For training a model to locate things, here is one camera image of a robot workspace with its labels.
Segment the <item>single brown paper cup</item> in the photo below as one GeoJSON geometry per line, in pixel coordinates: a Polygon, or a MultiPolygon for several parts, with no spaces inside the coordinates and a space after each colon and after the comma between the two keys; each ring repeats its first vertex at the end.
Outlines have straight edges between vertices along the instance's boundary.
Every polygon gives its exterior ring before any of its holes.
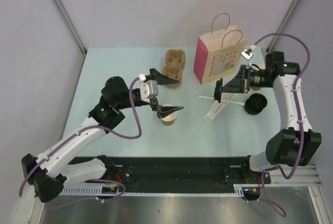
{"type": "Polygon", "coordinates": [[[160,120],[161,120],[163,125],[171,126],[174,123],[176,117],[177,117],[177,112],[173,112],[170,115],[168,115],[164,118],[161,118],[160,120]]]}

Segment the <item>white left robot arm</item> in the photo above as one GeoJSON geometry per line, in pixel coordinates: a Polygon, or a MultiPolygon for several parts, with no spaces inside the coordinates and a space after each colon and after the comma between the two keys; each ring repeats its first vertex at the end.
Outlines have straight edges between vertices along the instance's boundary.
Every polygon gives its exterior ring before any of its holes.
{"type": "Polygon", "coordinates": [[[160,85],[177,83],[178,80],[154,68],[150,69],[148,75],[140,74],[134,78],[130,86],[119,76],[109,78],[101,90],[99,103],[75,131],[39,155],[27,154],[22,158],[24,181],[19,196],[23,196],[24,187],[29,184],[40,201],[46,203],[72,184],[87,180],[110,182],[115,176],[114,165],[104,155],[81,164],[69,165],[69,162],[108,133],[127,140],[140,138],[142,127],[136,111],[138,107],[150,106],[159,119],[181,110],[181,106],[162,106],[157,99],[160,85]],[[137,124],[138,134],[135,136],[115,131],[125,118],[122,110],[127,108],[132,109],[137,124]]]}

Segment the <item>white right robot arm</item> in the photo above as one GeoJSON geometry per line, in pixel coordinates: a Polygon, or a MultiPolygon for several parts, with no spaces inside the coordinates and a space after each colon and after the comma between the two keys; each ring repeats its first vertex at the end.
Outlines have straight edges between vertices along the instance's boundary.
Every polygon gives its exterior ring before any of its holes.
{"type": "Polygon", "coordinates": [[[280,115],[280,131],[266,144],[265,151],[248,155],[241,166],[240,177],[246,183],[254,182],[259,172],[291,167],[290,179],[296,168],[305,167],[322,143],[320,133],[313,131],[306,116],[301,94],[299,64],[286,62],[284,53],[273,51],[265,56],[265,69],[241,65],[237,74],[227,83],[216,82],[214,99],[222,101],[223,93],[245,94],[251,87],[272,88],[280,115]]]}

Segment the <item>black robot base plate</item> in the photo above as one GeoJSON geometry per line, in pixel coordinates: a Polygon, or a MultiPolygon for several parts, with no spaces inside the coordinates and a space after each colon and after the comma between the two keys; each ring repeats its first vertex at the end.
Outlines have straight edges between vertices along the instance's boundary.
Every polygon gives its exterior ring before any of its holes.
{"type": "Polygon", "coordinates": [[[270,183],[248,157],[108,157],[102,179],[120,179],[127,193],[230,193],[235,184],[270,183]]]}

